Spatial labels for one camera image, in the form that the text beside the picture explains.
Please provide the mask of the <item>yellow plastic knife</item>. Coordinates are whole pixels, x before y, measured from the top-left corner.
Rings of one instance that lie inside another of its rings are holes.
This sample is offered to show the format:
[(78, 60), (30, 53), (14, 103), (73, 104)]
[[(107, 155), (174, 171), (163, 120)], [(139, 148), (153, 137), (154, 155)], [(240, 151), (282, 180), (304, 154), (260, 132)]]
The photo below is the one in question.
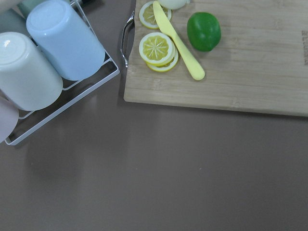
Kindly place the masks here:
[(162, 33), (172, 38), (192, 78), (202, 80), (205, 77), (204, 69), (182, 42), (158, 1), (153, 2), (153, 11), (159, 29)]

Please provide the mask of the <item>green lime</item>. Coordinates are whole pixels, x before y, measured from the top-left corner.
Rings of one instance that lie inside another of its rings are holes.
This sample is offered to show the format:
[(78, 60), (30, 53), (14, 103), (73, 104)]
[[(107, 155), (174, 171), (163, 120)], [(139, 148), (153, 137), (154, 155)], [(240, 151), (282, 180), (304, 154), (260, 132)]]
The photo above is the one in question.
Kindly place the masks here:
[(212, 51), (221, 39), (219, 21), (210, 13), (196, 12), (187, 22), (187, 36), (195, 49)]

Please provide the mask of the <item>white cup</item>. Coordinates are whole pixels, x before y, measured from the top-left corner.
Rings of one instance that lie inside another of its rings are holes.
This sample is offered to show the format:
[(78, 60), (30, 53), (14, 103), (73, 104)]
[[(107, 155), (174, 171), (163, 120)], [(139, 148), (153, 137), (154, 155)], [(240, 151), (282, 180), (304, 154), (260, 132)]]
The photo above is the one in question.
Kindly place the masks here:
[(1, 33), (0, 90), (17, 108), (46, 108), (59, 98), (62, 88), (62, 78), (29, 37)]

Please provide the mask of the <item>light blue cup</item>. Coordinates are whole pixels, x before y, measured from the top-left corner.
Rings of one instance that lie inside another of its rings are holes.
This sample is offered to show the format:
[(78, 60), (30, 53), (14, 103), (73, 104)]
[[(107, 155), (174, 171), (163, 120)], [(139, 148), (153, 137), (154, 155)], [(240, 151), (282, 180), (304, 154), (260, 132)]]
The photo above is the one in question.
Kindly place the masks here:
[(64, 0), (47, 0), (28, 15), (26, 28), (61, 77), (84, 80), (102, 67), (105, 49)]

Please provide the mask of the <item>pink cup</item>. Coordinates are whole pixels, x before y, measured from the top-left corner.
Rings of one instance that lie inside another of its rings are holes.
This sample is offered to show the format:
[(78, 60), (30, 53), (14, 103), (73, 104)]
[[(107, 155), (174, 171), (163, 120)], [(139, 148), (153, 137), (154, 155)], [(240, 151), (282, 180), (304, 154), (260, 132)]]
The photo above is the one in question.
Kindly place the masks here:
[(19, 118), (18, 109), (7, 99), (0, 98), (0, 142), (14, 130)]

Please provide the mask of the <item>mint green cup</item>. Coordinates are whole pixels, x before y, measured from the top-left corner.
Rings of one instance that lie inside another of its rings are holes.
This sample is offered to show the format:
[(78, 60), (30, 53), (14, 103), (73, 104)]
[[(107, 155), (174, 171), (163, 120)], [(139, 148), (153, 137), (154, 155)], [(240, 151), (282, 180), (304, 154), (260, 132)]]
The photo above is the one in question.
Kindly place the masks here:
[(30, 12), (45, 0), (23, 0), (17, 4), (18, 9), (24, 17), (27, 17)]

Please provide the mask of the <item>grey cup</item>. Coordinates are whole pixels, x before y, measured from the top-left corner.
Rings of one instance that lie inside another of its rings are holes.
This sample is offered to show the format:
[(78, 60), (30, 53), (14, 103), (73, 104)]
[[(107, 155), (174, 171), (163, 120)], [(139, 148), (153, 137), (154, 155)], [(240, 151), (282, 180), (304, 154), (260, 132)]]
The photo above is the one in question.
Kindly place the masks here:
[(18, 32), (30, 36), (26, 28), (26, 20), (13, 9), (0, 14), (0, 32)]

